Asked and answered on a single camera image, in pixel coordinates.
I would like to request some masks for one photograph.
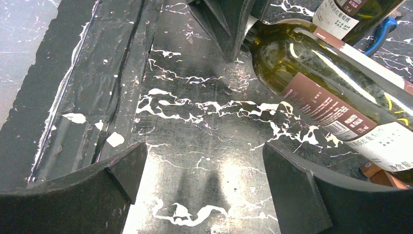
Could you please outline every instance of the wine bottle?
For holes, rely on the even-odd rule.
[[[313,24],[354,45],[406,0],[324,0]]]
[[[244,45],[263,85],[413,185],[413,87],[403,78],[301,19],[250,17]]]

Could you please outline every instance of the black surface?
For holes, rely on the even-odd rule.
[[[274,145],[263,159],[282,233],[413,232],[413,190],[343,176]]]
[[[111,124],[108,126],[108,132],[116,131],[124,137],[125,142],[117,147],[104,144],[99,160],[104,160],[128,146],[140,95],[140,81],[148,66],[148,56],[158,26],[161,7],[161,0],[146,0],[142,6],[139,23],[131,40],[125,65],[121,71],[122,74],[119,76],[122,79],[122,87],[118,109]]]
[[[282,233],[319,234],[333,226],[312,171],[268,143],[263,159]]]
[[[237,57],[255,0],[187,0],[192,17],[217,44],[226,62]]]
[[[271,7],[271,3],[272,1],[256,0],[250,14],[262,21],[264,19],[264,14]]]
[[[58,87],[71,66],[82,26],[91,21],[95,0],[64,0],[36,53],[21,89],[0,131],[0,186],[24,187],[31,174],[39,139],[45,131]]]
[[[105,132],[118,109],[122,72],[140,21],[142,0],[102,1],[94,15],[33,177],[50,180],[93,163],[112,132]],[[82,114],[85,123],[64,114]],[[102,122],[102,132],[94,126]]]
[[[129,197],[136,197],[146,158],[145,143],[135,144],[31,189],[0,191],[0,233],[122,233]],[[119,179],[126,187],[119,186]]]
[[[136,150],[131,151],[130,147],[127,148],[130,151],[129,154],[135,155],[135,157],[126,158],[125,160],[111,162],[107,166],[106,170],[116,181],[125,196],[125,198],[131,203],[135,204],[136,195],[138,194],[140,178],[142,178],[143,169],[145,167],[145,161],[148,156],[148,150],[145,143],[140,143]]]

